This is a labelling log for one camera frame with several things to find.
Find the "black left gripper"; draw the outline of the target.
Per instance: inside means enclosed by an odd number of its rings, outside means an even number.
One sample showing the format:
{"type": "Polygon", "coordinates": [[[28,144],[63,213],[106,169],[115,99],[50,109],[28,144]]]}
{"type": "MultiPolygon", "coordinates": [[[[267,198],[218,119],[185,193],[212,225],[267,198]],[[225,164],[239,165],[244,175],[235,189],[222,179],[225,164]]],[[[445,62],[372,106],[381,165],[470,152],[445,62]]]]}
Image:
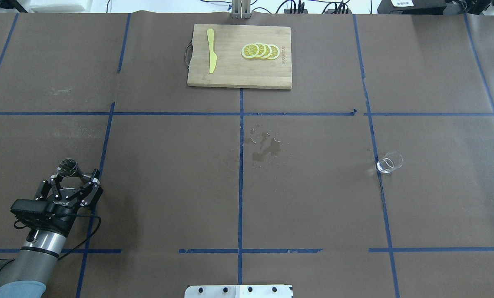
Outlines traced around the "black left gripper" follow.
{"type": "Polygon", "coordinates": [[[96,207],[103,194],[99,180],[100,171],[97,168],[92,173],[83,173],[77,168],[70,177],[81,178],[83,185],[67,195],[67,200],[60,192],[62,189],[60,183],[64,179],[60,174],[54,174],[50,179],[41,181],[34,195],[34,201],[47,202],[45,226],[72,226],[75,217],[62,216],[62,214],[77,214],[80,206],[96,207]]]}

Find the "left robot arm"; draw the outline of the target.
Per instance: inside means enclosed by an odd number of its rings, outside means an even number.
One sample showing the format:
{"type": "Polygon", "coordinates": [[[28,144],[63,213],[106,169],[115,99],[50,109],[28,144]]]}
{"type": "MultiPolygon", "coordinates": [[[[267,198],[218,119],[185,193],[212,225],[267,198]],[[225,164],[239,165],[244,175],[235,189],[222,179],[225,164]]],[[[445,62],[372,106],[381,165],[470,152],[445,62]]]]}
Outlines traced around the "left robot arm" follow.
{"type": "Polygon", "coordinates": [[[0,298],[40,298],[80,208],[93,209],[103,189],[100,171],[82,173],[58,168],[40,183],[33,199],[17,199],[10,211],[29,233],[14,259],[0,259],[0,298]]]}

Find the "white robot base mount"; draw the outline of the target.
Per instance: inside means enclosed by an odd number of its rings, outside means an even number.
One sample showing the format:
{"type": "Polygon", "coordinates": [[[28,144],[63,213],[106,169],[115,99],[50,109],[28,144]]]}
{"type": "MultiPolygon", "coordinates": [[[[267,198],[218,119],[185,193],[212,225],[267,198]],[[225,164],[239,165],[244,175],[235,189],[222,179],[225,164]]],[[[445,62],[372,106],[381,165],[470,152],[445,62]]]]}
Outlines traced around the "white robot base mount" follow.
{"type": "Polygon", "coordinates": [[[194,285],[184,293],[185,298],[293,298],[292,285],[194,285]]]}

